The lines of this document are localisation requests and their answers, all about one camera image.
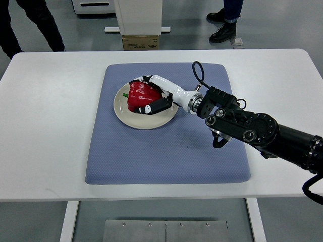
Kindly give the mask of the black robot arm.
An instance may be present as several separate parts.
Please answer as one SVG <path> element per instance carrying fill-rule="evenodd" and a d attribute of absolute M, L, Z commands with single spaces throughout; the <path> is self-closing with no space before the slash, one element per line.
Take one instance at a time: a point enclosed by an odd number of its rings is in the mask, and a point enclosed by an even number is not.
<path fill-rule="evenodd" d="M 310 187 L 322 179 L 322 137 L 280 125 L 266 113 L 253 113 L 240 107 L 240 100 L 204 82 L 206 95 L 195 101 L 192 111 L 205 120 L 212 131 L 213 147 L 221 148 L 230 138 L 249 144 L 265 158 L 281 158 L 314 174 L 302 186 L 305 196 L 322 204 L 322 196 Z"/>

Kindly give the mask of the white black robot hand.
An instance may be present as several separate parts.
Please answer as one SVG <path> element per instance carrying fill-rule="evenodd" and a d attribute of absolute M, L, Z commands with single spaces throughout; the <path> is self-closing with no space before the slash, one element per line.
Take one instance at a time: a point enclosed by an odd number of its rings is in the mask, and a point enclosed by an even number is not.
<path fill-rule="evenodd" d="M 177 84 L 158 75 L 141 76 L 132 81 L 147 83 L 148 85 L 161 90 L 163 96 L 161 99 L 153 101 L 145 107 L 136 109 L 136 112 L 134 113 L 153 115 L 167 110 L 172 104 L 175 104 L 182 107 L 188 113 L 196 114 L 198 105 L 203 99 L 202 94 L 198 91 L 186 91 Z"/>

